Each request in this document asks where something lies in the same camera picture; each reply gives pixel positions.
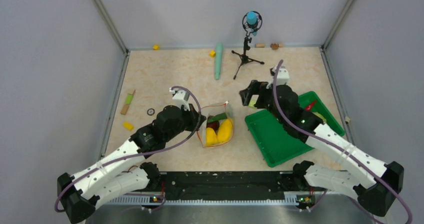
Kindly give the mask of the red chili pepper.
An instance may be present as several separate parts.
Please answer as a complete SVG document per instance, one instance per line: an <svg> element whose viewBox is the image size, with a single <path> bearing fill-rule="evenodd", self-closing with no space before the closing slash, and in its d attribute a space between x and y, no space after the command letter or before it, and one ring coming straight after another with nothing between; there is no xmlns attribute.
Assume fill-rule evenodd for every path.
<svg viewBox="0 0 424 224"><path fill-rule="evenodd" d="M309 103L306 107L305 110L307 111L311 111L312 108L315 106L315 104L317 103L317 100L312 101L311 103Z"/></svg>

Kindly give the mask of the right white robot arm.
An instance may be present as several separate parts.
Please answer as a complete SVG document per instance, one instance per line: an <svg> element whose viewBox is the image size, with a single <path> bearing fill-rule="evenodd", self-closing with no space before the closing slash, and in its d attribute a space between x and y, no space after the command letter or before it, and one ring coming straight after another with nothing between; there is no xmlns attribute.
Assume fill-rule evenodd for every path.
<svg viewBox="0 0 424 224"><path fill-rule="evenodd" d="M340 192L357 200L373 215L383 217L403 187L404 167L392 161L376 159L338 135L321 118L299 105L298 95L288 85L252 80L239 92L241 102L247 106L257 95L255 107L266 109L283 126L289 136L320 150L343 167L342 171L328 169L303 161L293 168L296 188L310 186Z"/></svg>

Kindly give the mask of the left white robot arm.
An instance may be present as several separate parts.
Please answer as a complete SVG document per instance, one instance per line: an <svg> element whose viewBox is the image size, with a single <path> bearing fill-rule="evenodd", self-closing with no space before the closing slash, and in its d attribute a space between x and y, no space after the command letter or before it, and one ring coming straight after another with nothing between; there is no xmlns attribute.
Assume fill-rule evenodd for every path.
<svg viewBox="0 0 424 224"><path fill-rule="evenodd" d="M79 223L114 198L134 190L157 189L159 169L146 159L163 152L166 143L180 133L194 135L206 120L193 104L189 109L164 107L152 123L139 128L108 156L80 172L59 176L57 204L62 205L70 223Z"/></svg>

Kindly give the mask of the clear zip bag orange zipper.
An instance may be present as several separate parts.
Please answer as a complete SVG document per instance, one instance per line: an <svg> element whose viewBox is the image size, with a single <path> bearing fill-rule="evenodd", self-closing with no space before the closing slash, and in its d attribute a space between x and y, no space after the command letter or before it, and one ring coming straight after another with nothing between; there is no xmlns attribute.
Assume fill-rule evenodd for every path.
<svg viewBox="0 0 424 224"><path fill-rule="evenodd" d="M218 147L229 143L235 131L235 118L229 101L201 107L206 121L197 131L203 148Z"/></svg>

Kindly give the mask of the green cabbage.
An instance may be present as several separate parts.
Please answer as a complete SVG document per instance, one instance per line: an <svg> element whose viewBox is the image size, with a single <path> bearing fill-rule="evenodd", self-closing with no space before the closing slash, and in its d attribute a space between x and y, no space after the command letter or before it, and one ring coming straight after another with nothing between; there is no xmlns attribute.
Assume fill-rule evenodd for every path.
<svg viewBox="0 0 424 224"><path fill-rule="evenodd" d="M324 123L326 123L327 121L327 119L323 116L323 115L321 115L320 113L318 113L318 112L313 112L313 114L314 115L316 115L317 117L319 117Z"/></svg>

